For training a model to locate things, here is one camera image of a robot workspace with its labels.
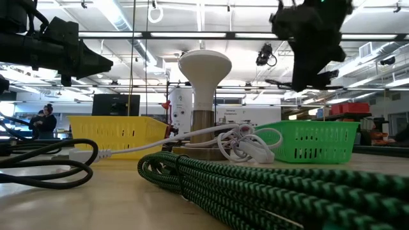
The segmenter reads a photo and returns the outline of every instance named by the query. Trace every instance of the computer monitor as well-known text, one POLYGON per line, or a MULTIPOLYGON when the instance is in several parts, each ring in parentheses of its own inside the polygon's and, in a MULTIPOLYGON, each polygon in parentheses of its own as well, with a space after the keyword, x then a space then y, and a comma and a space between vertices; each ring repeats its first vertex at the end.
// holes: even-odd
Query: computer monitor
MULTIPOLYGON (((139 116, 140 95, 132 95, 130 116, 139 116)), ((92 116, 127 116, 128 95, 97 94, 94 95, 92 116)))

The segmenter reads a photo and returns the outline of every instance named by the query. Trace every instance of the person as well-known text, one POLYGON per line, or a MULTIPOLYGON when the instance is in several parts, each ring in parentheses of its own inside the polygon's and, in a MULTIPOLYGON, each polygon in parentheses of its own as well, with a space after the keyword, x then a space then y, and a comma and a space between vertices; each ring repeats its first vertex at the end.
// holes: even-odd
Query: person
POLYGON ((40 111, 38 111, 37 116, 34 116, 33 118, 30 119, 30 125, 28 126, 28 129, 33 131, 33 137, 35 137, 37 135, 37 130, 33 128, 34 123, 36 123, 37 121, 43 120, 43 117, 44 117, 44 111, 40 110, 40 111))
POLYGON ((52 114, 53 108, 51 104, 47 104, 43 108, 44 116, 33 123, 35 127, 38 128, 40 135, 38 136, 39 139, 53 139, 54 138, 54 129, 57 125, 57 119, 52 114))

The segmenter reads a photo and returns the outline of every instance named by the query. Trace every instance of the basket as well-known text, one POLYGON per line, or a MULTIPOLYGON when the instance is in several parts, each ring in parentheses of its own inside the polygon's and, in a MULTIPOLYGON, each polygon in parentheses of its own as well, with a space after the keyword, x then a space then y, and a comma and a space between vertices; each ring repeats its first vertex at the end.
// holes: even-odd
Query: basket
MULTIPOLYGON (((149 117, 137 116, 69 116, 73 138, 95 141, 100 150, 124 150, 151 144, 165 137, 167 124, 149 117)), ((91 150, 87 144, 76 144, 80 150, 91 150)), ((112 155, 118 159, 140 159, 162 150, 162 146, 112 155)))
MULTIPOLYGON (((340 164, 351 159, 358 122, 281 121, 262 128, 280 131, 283 142, 273 149, 275 158, 289 163, 340 164)), ((267 144, 275 144, 279 136, 273 132, 257 134, 267 144)))

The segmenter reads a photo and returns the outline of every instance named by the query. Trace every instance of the yellow plastic basket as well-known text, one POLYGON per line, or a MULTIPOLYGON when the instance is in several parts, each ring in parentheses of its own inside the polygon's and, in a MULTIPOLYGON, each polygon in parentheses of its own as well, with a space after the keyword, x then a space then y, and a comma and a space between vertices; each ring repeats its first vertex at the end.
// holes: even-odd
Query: yellow plastic basket
MULTIPOLYGON (((151 144, 165 137, 165 123, 137 116, 69 116, 73 138, 95 141, 100 150, 124 150, 151 144)), ((87 144, 76 144, 80 150, 91 150, 87 144)), ((156 153, 162 146, 142 151, 113 155, 117 159, 140 159, 156 153)))

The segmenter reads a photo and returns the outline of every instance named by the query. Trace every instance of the white extension cord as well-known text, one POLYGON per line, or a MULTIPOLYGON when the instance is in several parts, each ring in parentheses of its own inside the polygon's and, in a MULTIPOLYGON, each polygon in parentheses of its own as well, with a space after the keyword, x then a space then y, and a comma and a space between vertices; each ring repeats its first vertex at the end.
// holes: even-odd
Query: white extension cord
MULTIPOLYGON (((116 150, 111 151, 107 150, 100 150, 98 152, 98 157, 96 158, 96 162, 102 158, 109 158, 112 154, 120 154, 120 153, 130 153, 133 151, 140 151, 146 150, 148 148, 152 148, 158 145, 163 145, 168 142, 178 141, 184 139, 186 137, 192 137, 195 135, 200 134, 207 134, 209 132, 214 132, 218 130, 229 129, 230 131, 226 133, 221 133, 217 138, 212 141, 197 143, 197 144, 186 144, 186 147, 189 148, 199 148, 210 146, 213 144, 217 144, 222 154, 232 162, 246 162, 250 159, 254 159, 258 163, 272 163, 274 161, 274 153, 272 149, 278 148, 282 144, 282 135, 279 131, 274 128, 263 128, 261 130, 254 131, 254 128, 248 124, 238 125, 238 124, 231 124, 231 125, 221 125, 211 128, 205 128, 202 130, 193 131, 187 134, 177 135, 176 137, 167 138, 152 144, 147 144, 145 146, 137 147, 137 148, 130 148, 130 149, 123 149, 123 150, 116 150), (267 145, 260 137, 256 134, 261 132, 275 132, 279 135, 280 139, 271 145, 267 145), (229 139, 227 142, 222 143, 222 140, 229 139), (238 158, 231 157, 224 149, 230 148, 233 150, 235 155, 238 158)), ((70 160, 76 160, 80 162, 87 161, 92 154, 92 151, 79 151, 78 149, 70 150, 70 160)))

